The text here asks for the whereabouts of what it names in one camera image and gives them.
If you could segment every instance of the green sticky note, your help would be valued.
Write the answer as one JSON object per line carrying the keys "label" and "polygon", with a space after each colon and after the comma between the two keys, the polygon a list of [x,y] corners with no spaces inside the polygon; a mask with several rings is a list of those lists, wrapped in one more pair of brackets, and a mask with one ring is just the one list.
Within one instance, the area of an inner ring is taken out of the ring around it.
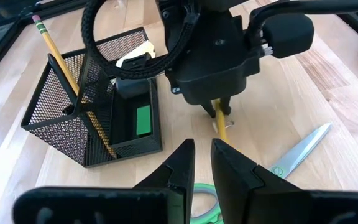
{"label": "green sticky note", "polygon": [[150,105],[137,108],[136,111],[136,135],[152,132]]}

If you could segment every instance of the desk organizer compartment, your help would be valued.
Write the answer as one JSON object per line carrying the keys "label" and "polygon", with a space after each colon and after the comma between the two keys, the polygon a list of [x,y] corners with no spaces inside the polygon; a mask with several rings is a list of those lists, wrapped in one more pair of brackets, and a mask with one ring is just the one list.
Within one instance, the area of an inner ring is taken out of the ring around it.
{"label": "desk organizer compartment", "polygon": [[[104,57],[113,61],[146,40],[141,27],[100,40],[97,45]],[[84,167],[162,150],[155,80],[149,80],[147,94],[122,101],[114,82],[108,78],[114,75],[105,74],[87,57],[86,49],[62,57],[80,87],[78,96],[75,99],[69,97],[68,84],[62,85],[58,78],[62,74],[48,63],[22,120],[21,126],[25,130]],[[151,132],[145,136],[122,138],[120,131],[131,132],[135,123],[126,116],[131,114],[128,108],[146,104],[151,110]]]}

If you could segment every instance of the scissor blade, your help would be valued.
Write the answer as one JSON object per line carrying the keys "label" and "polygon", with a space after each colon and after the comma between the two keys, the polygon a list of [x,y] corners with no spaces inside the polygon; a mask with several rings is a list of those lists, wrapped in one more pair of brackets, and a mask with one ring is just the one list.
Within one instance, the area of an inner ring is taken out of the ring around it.
{"label": "scissor blade", "polygon": [[309,155],[330,129],[331,124],[328,123],[313,131],[281,157],[269,170],[281,178],[286,178]]}

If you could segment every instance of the pencil eraser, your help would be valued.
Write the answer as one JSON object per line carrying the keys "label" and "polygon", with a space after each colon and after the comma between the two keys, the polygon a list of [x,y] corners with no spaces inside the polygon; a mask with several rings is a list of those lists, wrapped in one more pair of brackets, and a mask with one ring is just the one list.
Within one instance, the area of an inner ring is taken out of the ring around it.
{"label": "pencil eraser", "polygon": [[34,16],[32,16],[32,20],[33,20],[34,22],[36,22],[36,21],[40,21],[41,18],[40,18],[38,15],[34,15]]}

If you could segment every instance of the green object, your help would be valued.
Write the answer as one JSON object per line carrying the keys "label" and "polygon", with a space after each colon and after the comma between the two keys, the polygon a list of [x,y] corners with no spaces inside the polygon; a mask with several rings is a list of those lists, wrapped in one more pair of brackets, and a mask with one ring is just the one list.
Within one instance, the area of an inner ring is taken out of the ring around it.
{"label": "green object", "polygon": [[150,115],[150,105],[137,108],[136,111],[136,135],[152,132],[152,121]]}
{"label": "green object", "polygon": [[210,194],[214,196],[216,203],[208,212],[197,217],[192,217],[190,219],[190,224],[223,224],[223,220],[219,219],[221,207],[218,204],[218,196],[216,195],[215,186],[209,184],[195,184],[193,195],[197,193]]}

